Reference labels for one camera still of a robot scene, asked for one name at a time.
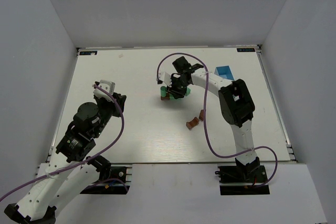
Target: white table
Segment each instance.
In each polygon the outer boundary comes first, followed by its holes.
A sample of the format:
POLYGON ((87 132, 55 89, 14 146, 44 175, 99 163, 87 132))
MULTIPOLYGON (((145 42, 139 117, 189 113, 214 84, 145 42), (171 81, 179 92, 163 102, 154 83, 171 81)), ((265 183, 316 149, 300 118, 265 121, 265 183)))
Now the white table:
MULTIPOLYGON (((94 101, 92 84, 105 79, 116 83, 115 92, 127 95, 124 134, 113 148, 103 154, 111 162, 223 162, 208 149, 202 123, 191 131, 185 126, 187 121, 199 115, 204 89, 190 86, 191 94, 184 99, 160 100, 156 68, 163 57, 178 51, 199 57, 209 71, 229 65, 233 77, 246 82, 256 106, 252 123, 255 146, 267 145, 275 150, 280 161, 290 160, 285 135, 257 55, 255 52, 238 53, 235 48, 115 49, 98 50, 97 55, 78 56, 55 146, 64 136, 77 108, 84 102, 94 101)), ((172 62, 177 57, 166 60, 161 69, 174 72, 172 62)), ((211 93, 207 102, 207 125, 216 152, 222 155, 236 152, 231 128, 222 117, 218 98, 211 93)), ((120 127, 121 120, 112 118, 96 139, 97 146, 90 155, 112 142, 120 127)), ((262 161, 274 160, 267 150, 258 150, 257 153, 262 161)))

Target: green object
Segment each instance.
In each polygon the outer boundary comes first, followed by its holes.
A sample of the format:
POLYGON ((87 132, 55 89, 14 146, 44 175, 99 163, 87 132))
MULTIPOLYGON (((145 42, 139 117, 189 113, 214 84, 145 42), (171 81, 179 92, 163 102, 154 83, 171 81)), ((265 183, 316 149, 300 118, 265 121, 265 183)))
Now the green object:
POLYGON ((187 88, 187 92, 186 92, 185 96, 187 97, 188 95, 190 95, 190 92, 191 92, 190 88, 187 88))
POLYGON ((161 86, 160 87, 160 91, 161 91, 161 96, 162 97, 166 97, 166 95, 167 95, 167 88, 165 86, 161 86))

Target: cable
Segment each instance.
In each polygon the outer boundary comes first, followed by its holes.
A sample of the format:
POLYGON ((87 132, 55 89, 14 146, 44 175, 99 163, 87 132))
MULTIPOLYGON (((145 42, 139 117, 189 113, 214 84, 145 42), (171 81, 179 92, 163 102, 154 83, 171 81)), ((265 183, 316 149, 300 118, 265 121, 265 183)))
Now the cable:
POLYGON ((120 179, 118 179, 118 178, 108 178, 108 179, 105 179, 105 180, 103 180, 103 181, 101 181, 101 182, 96 182, 96 183, 94 183, 93 185, 88 186, 88 187, 85 188, 84 190, 90 189, 90 188, 92 188, 92 187, 95 187, 96 185, 103 184, 103 183, 106 183, 106 182, 109 182, 109 181, 113 181, 113 182, 118 181, 119 183, 121 183, 121 184, 124 186, 126 192, 128 193, 127 185, 126 185, 122 180, 120 180, 120 179))
MULTIPOLYGON (((121 137, 122 135, 122 132, 124 131, 124 126, 125 126, 125 120, 124 120, 124 116, 123 116, 123 113, 122 113, 122 109, 120 108, 119 104, 117 103, 117 101, 115 100, 115 98, 110 94, 108 93, 107 91, 105 91, 104 89, 102 89, 101 87, 97 86, 96 84, 93 85, 94 88, 96 89, 99 89, 101 92, 105 93, 106 95, 108 95, 109 98, 111 98, 112 102, 115 104, 115 106, 117 107, 117 110, 120 114, 120 117, 121 117, 121 129, 120 129, 120 132, 119 132, 119 135, 117 136, 117 138, 111 143, 109 144, 105 149, 101 150, 100 152, 98 152, 97 154, 95 154, 94 156, 84 160, 84 161, 81 161, 79 163, 76 163, 74 165, 71 165, 71 166, 68 166, 68 167, 65 167, 65 168, 62 168, 62 169, 59 169, 59 170, 56 170, 52 173, 49 173, 49 176, 51 175, 56 175, 56 174, 60 174, 62 172, 65 172, 67 170, 70 170, 70 169, 73 169, 73 168, 76 168, 77 166, 80 166, 80 165, 83 165, 89 161, 91 161, 92 159, 98 157, 99 155, 101 155, 102 153, 104 153, 105 151, 107 151, 109 148, 111 148, 118 140, 119 138, 121 137)), ((37 177, 27 183, 24 183, 16 188, 14 188, 13 190, 9 191, 8 193, 6 193, 4 196, 2 196, 0 198, 0 202, 3 201, 6 197, 8 197, 9 195, 11 195, 12 193, 32 184, 32 183, 35 183, 41 179, 45 179, 47 178, 47 175, 43 175, 43 176, 40 176, 40 177, 37 177)))
MULTIPOLYGON (((210 151, 211 151, 216 157, 219 157, 219 158, 232 158, 232 157, 236 157, 236 156, 239 156, 239 155, 241 155, 241 154, 245 154, 245 153, 247 153, 247 152, 252 151, 253 149, 248 149, 248 150, 245 150, 245 151, 242 151, 242 152, 239 152, 239 153, 236 153, 236 154, 228 155, 228 156, 222 156, 222 155, 219 155, 219 154, 217 154, 217 153, 214 151, 214 149, 213 149, 212 146, 211 146, 211 143, 210 143, 210 140, 209 140, 209 136, 208 136, 208 130, 207 130, 207 127, 206 127, 206 98, 207 98, 207 93, 208 93, 208 88, 209 88, 209 72, 208 72, 208 68, 207 68, 207 66, 205 65, 205 63, 202 62, 200 59, 198 59, 196 56, 193 56, 193 55, 190 55, 190 54, 186 54, 186 53, 184 53, 184 52, 175 52, 175 53, 173 53, 173 54, 170 54, 170 55, 164 57, 164 58, 160 61, 159 65, 158 65, 158 67, 157 67, 157 71, 156 71, 156 80, 159 80, 159 69, 160 69, 160 66, 161 66, 162 62, 164 62, 167 58, 169 58, 170 56, 173 56, 173 55, 186 55, 186 56, 192 57, 192 58, 196 59, 197 61, 199 61, 199 62, 204 66, 204 70, 205 70, 205 72, 206 72, 206 83, 205 83, 204 102, 203 102, 203 110, 204 110, 203 125, 204 125, 205 139, 206 139, 206 142, 207 142, 207 144, 208 144, 208 146, 209 146, 210 151)), ((270 150, 270 151, 273 153, 273 155, 274 155, 274 157, 275 157, 275 167, 274 167, 274 171, 273 171, 272 175, 269 177, 269 179, 268 179, 267 181, 265 181, 264 183, 260 184, 260 185, 254 186, 254 188, 256 188, 256 187, 261 187, 261 186, 264 186, 265 184, 269 183, 269 182, 273 179, 273 177, 274 177, 274 175, 275 175, 275 173, 277 172, 277 169, 278 169, 278 157, 277 157, 277 154, 275 153, 275 151, 273 151, 273 150, 272 150, 270 147, 268 147, 268 146, 259 146, 259 147, 255 147, 254 150, 258 150, 258 149, 262 149, 262 148, 264 148, 264 149, 268 149, 268 150, 270 150)))

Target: white wall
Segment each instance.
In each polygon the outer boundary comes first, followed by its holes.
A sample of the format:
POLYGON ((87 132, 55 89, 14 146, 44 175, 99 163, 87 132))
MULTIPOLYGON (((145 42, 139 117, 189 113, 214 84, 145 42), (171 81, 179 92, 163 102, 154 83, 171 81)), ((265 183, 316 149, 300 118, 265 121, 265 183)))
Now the white wall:
MULTIPOLYGON (((76 49, 50 0, 0 0, 0 194, 35 177, 46 160, 76 49)), ((3 213, 23 189, 0 204, 3 213)))
POLYGON ((296 157, 336 223, 336 0, 287 0, 263 54, 296 157))
POLYGON ((261 44, 286 0, 51 0, 76 47, 261 44))

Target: purple cable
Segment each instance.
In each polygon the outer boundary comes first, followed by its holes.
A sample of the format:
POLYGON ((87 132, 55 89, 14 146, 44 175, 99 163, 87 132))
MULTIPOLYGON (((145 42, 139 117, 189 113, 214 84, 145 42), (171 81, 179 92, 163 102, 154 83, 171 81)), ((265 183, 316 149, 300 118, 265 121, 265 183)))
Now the purple cable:
MULTIPOLYGON (((217 154, 214 151, 214 149, 211 146, 211 143, 210 143, 210 140, 209 140, 209 136, 208 136, 208 130, 207 130, 207 127, 206 127, 206 98, 207 98, 207 93, 208 93, 208 88, 209 88, 209 73, 208 73, 208 68, 207 68, 207 66, 205 65, 204 62, 202 62, 200 59, 198 59, 197 57, 195 57, 193 55, 186 54, 186 53, 183 53, 183 52, 175 52, 173 54, 170 54, 170 55, 164 57, 160 61, 159 65, 157 67, 157 71, 156 71, 156 80, 159 80, 159 69, 160 69, 160 66, 161 66, 162 62, 164 62, 167 58, 169 58, 170 56, 173 56, 173 55, 186 55, 186 56, 192 57, 192 58, 198 60, 204 66, 204 69, 205 69, 205 72, 206 72, 206 83, 205 83, 204 103, 203 103, 203 110, 204 110, 203 125, 204 125, 204 133, 205 133, 206 142, 208 143, 210 151, 216 157, 219 157, 219 158, 232 158, 232 157, 236 157, 236 156, 239 156, 241 154, 244 154, 244 153, 252 151, 252 149, 248 149, 248 150, 245 150, 245 151, 242 151, 242 152, 239 152, 239 153, 236 153, 236 154, 228 155, 228 156, 219 155, 219 154, 217 154)), ((254 188, 261 187, 261 186, 264 186, 265 184, 269 183, 273 179, 273 177, 274 177, 274 175, 275 175, 275 173, 277 172, 277 169, 278 169, 278 157, 277 157, 277 154, 275 153, 275 151, 273 151, 268 146, 255 147, 254 150, 258 150, 258 149, 262 149, 262 148, 268 149, 268 150, 270 150, 274 154, 274 157, 275 157, 275 167, 274 167, 274 171, 273 171, 272 175, 269 177, 269 179, 267 181, 265 181, 264 183, 260 184, 260 185, 254 186, 254 188)))
MULTIPOLYGON (((74 165, 71 165, 71 166, 68 166, 68 167, 65 167, 65 168, 56 170, 56 171, 54 171, 54 172, 52 172, 52 173, 49 173, 49 175, 51 175, 51 176, 52 176, 52 175, 55 175, 55 174, 59 174, 59 173, 65 172, 66 170, 70 170, 70 169, 76 168, 77 166, 83 165, 83 164, 89 162, 90 160, 92 160, 92 159, 98 157, 99 155, 101 155, 102 153, 104 153, 105 151, 107 151, 109 148, 111 148, 111 147, 112 147, 112 146, 119 140, 119 138, 121 137, 122 132, 124 131, 125 120, 124 120, 124 116, 123 116, 122 110, 121 110, 119 104, 117 103, 117 101, 114 99, 114 97, 113 97, 110 93, 108 93, 107 91, 105 91, 105 90, 102 89, 101 87, 99 87, 99 86, 97 86, 97 85, 95 85, 95 84, 93 85, 93 87, 96 88, 96 89, 99 89, 101 92, 103 92, 103 93, 105 93, 106 95, 108 95, 109 98, 111 98, 111 100, 113 101, 113 103, 114 103, 115 106, 117 107, 117 110, 118 110, 118 112, 119 112, 119 114, 120 114, 120 117, 121 117, 121 129, 120 129, 119 135, 117 136, 117 138, 116 138, 110 145, 108 145, 105 149, 101 150, 100 152, 98 152, 98 153, 95 154, 94 156, 92 156, 92 157, 90 157, 90 158, 88 158, 88 159, 86 159, 86 160, 84 160, 84 161, 82 161, 82 162, 79 162, 79 163, 76 163, 76 164, 74 164, 74 165)), ((32 183, 35 183, 35 182, 37 182, 37 181, 39 181, 39 180, 41 180, 41 179, 45 179, 45 178, 47 178, 47 175, 40 176, 40 177, 38 177, 38 178, 35 178, 35 179, 33 179, 33 180, 31 180, 31 181, 29 181, 29 182, 27 182, 27 183, 24 183, 24 184, 22 184, 22 185, 20 185, 20 186, 18 186, 18 187, 16 187, 16 188, 14 188, 13 190, 9 191, 9 192, 6 193, 4 196, 2 196, 2 197, 0 198, 0 202, 3 201, 6 197, 8 197, 9 195, 11 195, 12 193, 14 193, 14 192, 16 192, 16 191, 18 191, 18 190, 24 188, 25 186, 28 186, 28 185, 30 185, 30 184, 32 184, 32 183)))
POLYGON ((108 179, 105 179, 105 180, 103 180, 103 181, 96 182, 96 183, 94 183, 92 186, 88 186, 88 187, 85 188, 85 189, 90 189, 90 188, 92 188, 92 187, 95 187, 96 185, 103 184, 103 183, 106 183, 106 182, 109 182, 109 181, 118 181, 119 183, 121 183, 121 184, 124 186, 126 192, 128 193, 127 185, 126 185, 123 181, 121 181, 120 179, 118 179, 118 178, 108 178, 108 179))

